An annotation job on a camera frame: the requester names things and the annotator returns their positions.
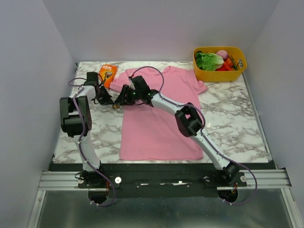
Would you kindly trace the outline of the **round colourful brooch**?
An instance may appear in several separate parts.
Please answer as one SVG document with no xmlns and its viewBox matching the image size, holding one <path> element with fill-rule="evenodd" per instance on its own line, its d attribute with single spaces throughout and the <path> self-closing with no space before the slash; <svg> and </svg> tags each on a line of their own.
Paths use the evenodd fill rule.
<svg viewBox="0 0 304 228">
<path fill-rule="evenodd" d="M 119 107 L 120 107 L 119 105 L 116 105 L 116 104 L 113 105 L 113 109 L 115 109 L 115 110 L 119 109 Z"/>
</svg>

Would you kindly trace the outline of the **pink t-shirt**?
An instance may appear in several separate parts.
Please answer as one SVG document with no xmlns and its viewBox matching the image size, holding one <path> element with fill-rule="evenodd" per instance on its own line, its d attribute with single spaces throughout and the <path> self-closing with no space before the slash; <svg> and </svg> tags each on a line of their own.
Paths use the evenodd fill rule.
<svg viewBox="0 0 304 228">
<path fill-rule="evenodd" d="M 207 90 L 198 81 L 193 70 L 168 66 L 161 74 L 151 68 L 136 72 L 127 69 L 115 78 L 110 88 L 121 92 L 128 85 L 131 73 L 142 76 L 151 89 L 180 103 L 200 107 L 199 95 Z M 124 106 L 120 159 L 126 161 L 199 160 L 203 150 L 191 139 L 184 137 L 175 117 L 166 111 L 148 105 Z"/>
</svg>

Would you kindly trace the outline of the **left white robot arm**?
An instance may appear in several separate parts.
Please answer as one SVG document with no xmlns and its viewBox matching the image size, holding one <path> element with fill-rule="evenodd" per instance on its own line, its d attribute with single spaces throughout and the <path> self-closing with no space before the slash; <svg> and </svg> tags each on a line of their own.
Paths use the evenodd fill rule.
<svg viewBox="0 0 304 228">
<path fill-rule="evenodd" d="M 89 176 L 89 182 L 99 188 L 105 183 L 105 175 L 96 171 L 100 168 L 101 162 L 91 140 L 92 117 L 89 102 L 93 101 L 99 105 L 113 105 L 114 102 L 97 72 L 88 72 L 83 84 L 73 84 L 72 87 L 78 87 L 78 91 L 59 100 L 61 129 L 79 150 L 83 170 L 93 171 Z"/>
</svg>

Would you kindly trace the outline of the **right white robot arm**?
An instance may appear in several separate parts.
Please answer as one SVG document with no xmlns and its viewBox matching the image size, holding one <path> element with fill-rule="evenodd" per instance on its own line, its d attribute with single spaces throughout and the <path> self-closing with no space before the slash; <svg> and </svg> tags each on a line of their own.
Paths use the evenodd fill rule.
<svg viewBox="0 0 304 228">
<path fill-rule="evenodd" d="M 137 101 L 174 115 L 180 133 L 191 138 L 211 159 L 218 171 L 218 182 L 229 186 L 236 181 L 240 170 L 236 162 L 223 155 L 222 150 L 204 130 L 205 117 L 192 103 L 180 103 L 162 95 L 160 90 L 149 88 L 142 76 L 130 76 L 130 84 L 123 85 L 115 105 L 134 105 Z"/>
</svg>

